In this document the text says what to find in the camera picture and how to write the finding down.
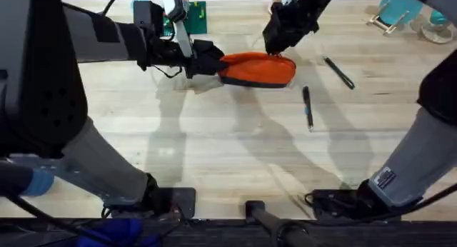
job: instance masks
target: black pen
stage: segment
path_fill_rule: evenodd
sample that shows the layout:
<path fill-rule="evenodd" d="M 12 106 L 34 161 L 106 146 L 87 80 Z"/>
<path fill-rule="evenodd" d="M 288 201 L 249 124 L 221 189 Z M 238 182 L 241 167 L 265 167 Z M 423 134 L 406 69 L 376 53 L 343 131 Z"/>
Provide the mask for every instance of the black pen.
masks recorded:
<path fill-rule="evenodd" d="M 308 130 L 310 132 L 314 129 L 314 122 L 313 122 L 313 113 L 311 111 L 311 95 L 309 93 L 309 87 L 305 86 L 303 88 L 303 101 L 306 105 L 305 107 L 305 114 L 306 118 L 308 119 Z"/>
<path fill-rule="evenodd" d="M 352 80 L 349 77 L 347 77 L 347 75 L 345 75 L 339 69 L 339 67 L 337 67 L 332 60 L 330 60 L 329 57 L 323 56 L 323 60 L 327 63 L 327 65 L 331 67 L 331 69 L 333 69 L 333 71 L 335 71 L 335 73 L 340 77 L 341 80 L 343 80 L 343 82 L 350 88 L 350 90 L 355 89 L 356 85 L 354 84 L 354 82 L 352 82 Z"/>

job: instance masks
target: light wood surface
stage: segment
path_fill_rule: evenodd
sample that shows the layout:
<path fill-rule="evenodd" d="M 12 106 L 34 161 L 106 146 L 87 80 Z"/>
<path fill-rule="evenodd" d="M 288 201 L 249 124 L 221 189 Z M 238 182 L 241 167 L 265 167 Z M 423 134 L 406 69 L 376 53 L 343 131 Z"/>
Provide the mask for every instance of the light wood surface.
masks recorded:
<path fill-rule="evenodd" d="M 271 0 L 208 0 L 209 34 L 226 54 L 263 51 L 261 31 Z M 106 1 L 69 1 L 101 11 Z M 284 56 L 297 74 L 288 89 L 217 85 L 216 77 L 167 79 L 134 62 L 81 64 L 89 114 L 106 139 L 161 186 L 197 190 L 197 218 L 242 218 L 247 200 L 263 200 L 283 218 L 312 218 L 296 196 L 315 188 L 356 188 L 380 168 L 418 110 L 422 78 L 456 44 L 438 46 L 406 26 L 391 37 L 366 26 L 379 0 L 333 0 L 321 30 Z M 109 16 L 132 22 L 129 1 Z M 327 55 L 356 84 L 349 90 L 321 60 Z M 315 132 L 309 133 L 301 88 L 311 90 Z M 455 183 L 450 172 L 427 193 Z M 29 198 L 58 217 L 99 217 L 101 201 L 57 180 Z M 0 216 L 29 216 L 0 200 Z M 457 196 L 407 219 L 457 220 Z"/>

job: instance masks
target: label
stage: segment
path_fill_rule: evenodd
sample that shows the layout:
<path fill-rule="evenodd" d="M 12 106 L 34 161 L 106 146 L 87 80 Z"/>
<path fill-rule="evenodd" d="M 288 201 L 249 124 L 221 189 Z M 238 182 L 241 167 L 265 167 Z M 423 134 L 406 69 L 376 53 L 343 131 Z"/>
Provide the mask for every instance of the label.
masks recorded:
<path fill-rule="evenodd" d="M 379 188 L 384 189 L 395 179 L 395 177 L 397 177 L 397 175 L 389 167 L 385 167 L 379 175 L 375 177 L 374 182 Z"/>

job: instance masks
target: black metal bar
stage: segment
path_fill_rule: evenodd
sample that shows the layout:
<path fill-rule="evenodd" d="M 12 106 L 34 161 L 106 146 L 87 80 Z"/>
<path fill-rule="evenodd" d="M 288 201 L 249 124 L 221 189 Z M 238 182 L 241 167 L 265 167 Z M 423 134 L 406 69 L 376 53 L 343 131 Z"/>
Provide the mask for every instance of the black metal bar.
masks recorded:
<path fill-rule="evenodd" d="M 301 226 L 301 222 L 289 219 L 280 219 L 265 211 L 264 206 L 259 206 L 258 201 L 248 201 L 246 203 L 246 217 L 253 218 L 259 222 L 265 230 L 272 235 L 272 239 L 282 238 L 287 246 L 290 247 L 324 247 L 326 244 L 320 243 L 311 237 L 306 229 Z"/>

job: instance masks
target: blue object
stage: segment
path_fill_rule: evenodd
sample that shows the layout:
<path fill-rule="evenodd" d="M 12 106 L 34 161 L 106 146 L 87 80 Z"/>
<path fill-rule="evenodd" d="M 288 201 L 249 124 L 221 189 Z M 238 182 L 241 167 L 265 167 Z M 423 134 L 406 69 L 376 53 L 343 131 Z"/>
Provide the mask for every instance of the blue object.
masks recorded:
<path fill-rule="evenodd" d="M 418 0 L 382 0 L 380 7 L 387 4 L 381 12 L 381 20 L 386 24 L 395 24 L 404 14 L 409 11 L 398 24 L 406 24 L 415 19 L 422 10 L 423 3 Z"/>
<path fill-rule="evenodd" d="M 430 17 L 430 23 L 433 25 L 444 25 L 448 23 L 448 19 L 441 12 L 433 10 Z"/>
<path fill-rule="evenodd" d="M 120 246 L 134 246 L 142 229 L 141 220 L 136 218 L 115 218 L 110 219 L 100 228 L 95 230 L 86 230 L 89 233 L 97 235 L 100 238 L 111 240 Z M 151 236 L 143 240 L 141 247 L 157 247 L 160 244 L 158 236 Z M 80 237 L 77 247 L 105 247 L 106 245 L 93 241 L 91 239 Z"/>
<path fill-rule="evenodd" d="M 134 12 L 134 2 L 135 1 L 149 1 L 149 0 L 131 0 L 131 2 L 130 2 L 130 10 L 131 10 L 131 12 Z"/>
<path fill-rule="evenodd" d="M 34 169 L 29 187 L 21 193 L 22 196 L 42 196 L 52 187 L 54 175 Z"/>

